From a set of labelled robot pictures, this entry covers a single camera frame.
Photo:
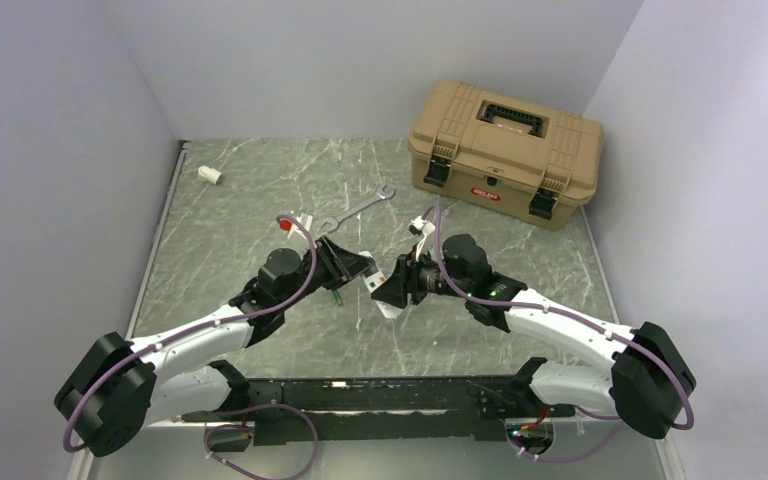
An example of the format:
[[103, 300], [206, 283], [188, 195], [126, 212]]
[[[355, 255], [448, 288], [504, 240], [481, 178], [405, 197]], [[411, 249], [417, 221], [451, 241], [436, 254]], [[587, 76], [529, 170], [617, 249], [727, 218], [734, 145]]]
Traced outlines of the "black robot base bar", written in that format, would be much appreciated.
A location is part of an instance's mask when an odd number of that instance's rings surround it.
[[311, 419], [322, 441], [471, 438], [502, 441], [504, 426], [571, 418], [510, 375], [344, 379], [252, 379], [248, 397], [217, 412], [183, 415], [187, 423], [245, 420], [257, 446], [307, 440]]

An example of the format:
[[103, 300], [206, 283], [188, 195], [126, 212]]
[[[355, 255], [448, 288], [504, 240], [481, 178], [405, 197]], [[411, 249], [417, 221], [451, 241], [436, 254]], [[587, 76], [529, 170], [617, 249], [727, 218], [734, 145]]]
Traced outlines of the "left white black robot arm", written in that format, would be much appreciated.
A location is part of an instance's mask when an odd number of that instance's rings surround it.
[[322, 236], [305, 254], [271, 252], [240, 293], [205, 317], [130, 340], [116, 332], [99, 337], [54, 397], [67, 421], [66, 449], [74, 450], [71, 438], [78, 436], [103, 457], [170, 417], [199, 411], [239, 417], [249, 383], [222, 355], [271, 336], [286, 310], [316, 290], [336, 291], [375, 267], [370, 255]]

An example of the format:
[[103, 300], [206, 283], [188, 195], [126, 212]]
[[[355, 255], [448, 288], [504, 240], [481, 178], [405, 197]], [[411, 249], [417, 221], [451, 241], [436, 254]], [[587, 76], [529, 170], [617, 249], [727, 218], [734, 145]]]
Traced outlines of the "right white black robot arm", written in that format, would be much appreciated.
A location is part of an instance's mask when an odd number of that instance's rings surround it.
[[510, 391], [524, 415], [571, 405], [618, 417], [653, 439], [694, 425], [689, 397], [697, 382], [665, 329], [651, 322], [632, 328], [602, 321], [554, 302], [494, 271], [468, 234], [446, 239], [435, 253], [421, 241], [398, 257], [390, 276], [376, 274], [372, 283], [372, 299], [396, 311], [428, 295], [457, 297], [479, 323], [551, 343], [581, 360], [579, 366], [528, 360]]

